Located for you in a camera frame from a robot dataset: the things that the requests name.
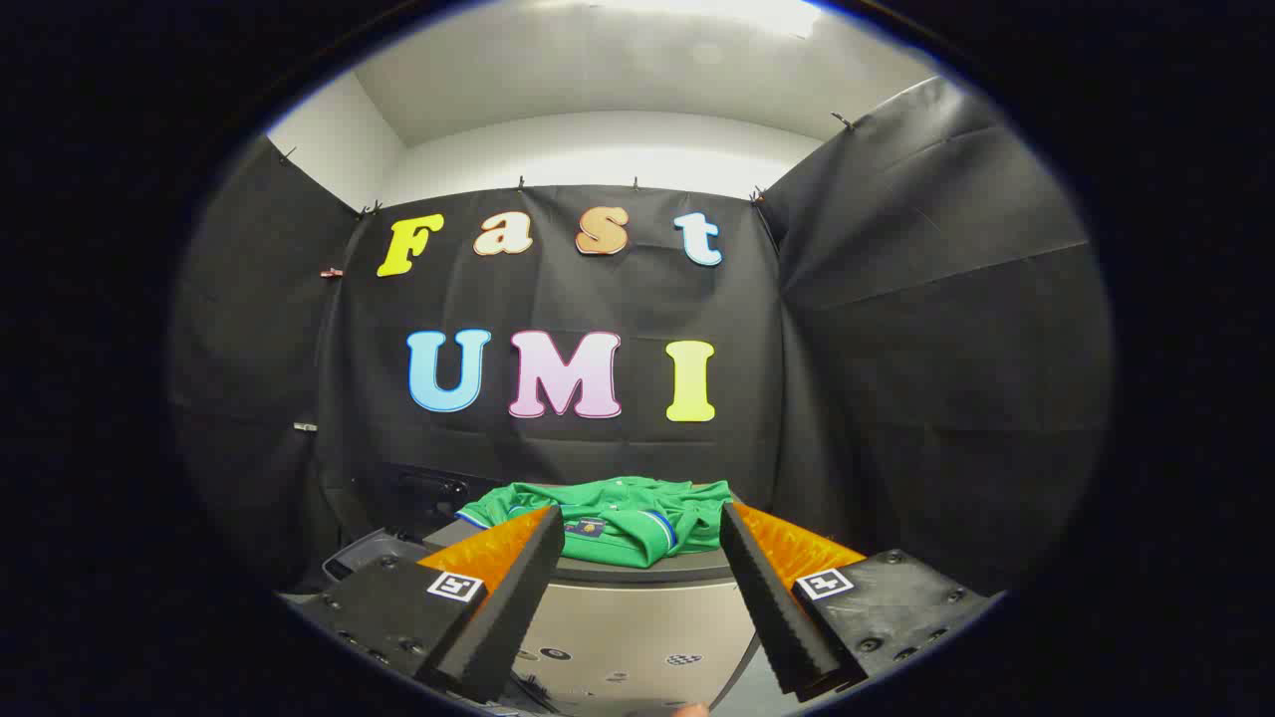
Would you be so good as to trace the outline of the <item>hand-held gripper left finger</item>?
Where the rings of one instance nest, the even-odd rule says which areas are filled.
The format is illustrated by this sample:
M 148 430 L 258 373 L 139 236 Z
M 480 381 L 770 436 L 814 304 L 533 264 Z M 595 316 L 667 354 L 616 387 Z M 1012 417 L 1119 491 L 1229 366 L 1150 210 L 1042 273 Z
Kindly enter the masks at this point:
M 428 558 L 368 559 L 295 610 L 306 626 L 402 679 L 492 702 L 564 540 L 560 508 L 542 506 Z

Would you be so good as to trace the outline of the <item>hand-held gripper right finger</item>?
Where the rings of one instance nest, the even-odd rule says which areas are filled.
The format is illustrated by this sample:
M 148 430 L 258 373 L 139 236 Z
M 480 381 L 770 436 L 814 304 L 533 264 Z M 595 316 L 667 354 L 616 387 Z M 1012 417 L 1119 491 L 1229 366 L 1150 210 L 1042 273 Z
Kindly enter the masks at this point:
M 870 558 L 740 501 L 720 550 L 780 690 L 821 697 L 898 671 L 994 605 L 901 549 Z

